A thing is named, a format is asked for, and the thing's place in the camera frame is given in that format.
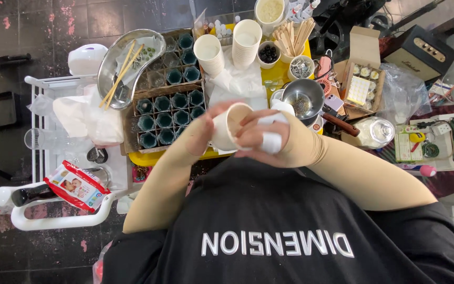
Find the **bowl of black beads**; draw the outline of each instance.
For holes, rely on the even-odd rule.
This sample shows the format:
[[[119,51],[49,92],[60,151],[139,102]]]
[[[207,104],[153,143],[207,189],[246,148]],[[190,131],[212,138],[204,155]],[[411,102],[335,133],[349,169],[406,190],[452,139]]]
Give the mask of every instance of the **bowl of black beads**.
[[[262,42],[257,52],[257,60],[260,68],[271,69],[280,59],[281,51],[274,42]]]

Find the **yellow tray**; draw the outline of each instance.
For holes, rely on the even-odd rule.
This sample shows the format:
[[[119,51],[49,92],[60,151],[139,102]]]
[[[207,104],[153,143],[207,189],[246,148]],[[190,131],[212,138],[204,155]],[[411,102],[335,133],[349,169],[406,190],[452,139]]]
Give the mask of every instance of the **yellow tray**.
[[[229,24],[227,25],[227,28],[233,29],[234,24]],[[305,48],[304,48],[304,53],[303,55],[307,55],[311,57],[311,51],[309,49],[309,43],[306,41]],[[290,65],[287,63],[283,63],[281,60],[276,62],[276,65],[271,68],[271,69],[261,69],[262,70],[262,82],[266,80],[283,80],[283,84],[290,82],[288,76],[287,76],[287,71],[288,67]],[[272,92],[270,89],[267,89],[267,100],[271,98]],[[149,166],[154,166],[158,159],[164,154],[164,151],[160,152],[154,152],[154,153],[147,153],[147,154],[142,154],[140,152],[133,152],[129,153],[129,158],[131,161],[142,167],[149,167]],[[209,147],[208,150],[206,150],[205,154],[199,158],[199,160],[205,160],[205,159],[211,159],[211,158],[219,158],[219,157],[226,157],[230,156],[230,154],[225,154],[225,155],[219,155],[217,152],[213,151],[213,148]]]

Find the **stack of paper cups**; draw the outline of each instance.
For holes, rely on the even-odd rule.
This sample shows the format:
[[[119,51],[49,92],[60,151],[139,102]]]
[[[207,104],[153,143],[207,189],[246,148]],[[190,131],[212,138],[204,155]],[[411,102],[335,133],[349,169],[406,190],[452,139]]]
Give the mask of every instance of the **stack of paper cups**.
[[[262,29],[253,20],[243,20],[236,24],[233,33],[232,59],[234,66],[246,70],[257,56],[262,39]]]
[[[202,69],[212,78],[225,67],[224,52],[218,38],[211,34],[200,36],[194,44],[194,54]]]

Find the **marshall speaker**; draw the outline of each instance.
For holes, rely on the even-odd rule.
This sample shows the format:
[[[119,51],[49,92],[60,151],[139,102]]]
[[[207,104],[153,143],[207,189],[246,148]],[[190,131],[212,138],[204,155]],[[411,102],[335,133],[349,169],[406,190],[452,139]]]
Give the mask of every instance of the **marshall speaker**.
[[[454,49],[415,25],[393,39],[381,58],[426,82],[446,74],[454,61]]]

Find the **hand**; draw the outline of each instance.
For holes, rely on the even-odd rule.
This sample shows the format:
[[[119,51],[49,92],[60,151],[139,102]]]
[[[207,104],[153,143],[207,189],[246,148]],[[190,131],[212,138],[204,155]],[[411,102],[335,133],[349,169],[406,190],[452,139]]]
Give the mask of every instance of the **hand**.
[[[203,115],[197,118],[199,121],[195,126],[191,127],[192,129],[190,129],[190,138],[186,143],[187,151],[194,156],[202,156],[208,148],[209,141],[213,137],[213,119],[221,113],[225,112],[232,104],[239,101],[240,100],[226,100],[224,102],[218,103],[215,106],[209,108]]]
[[[283,122],[273,122],[271,125],[258,125],[258,120],[262,117],[279,113],[278,110],[255,111],[245,117],[240,125],[243,128],[236,134],[236,143],[241,147],[252,148],[250,151],[239,150],[235,157],[249,157],[259,162],[272,165],[274,167],[286,167],[287,160],[281,153],[270,155],[263,152],[260,146],[263,142],[263,132],[274,132],[281,135],[281,149],[287,145],[290,137],[290,125]]]

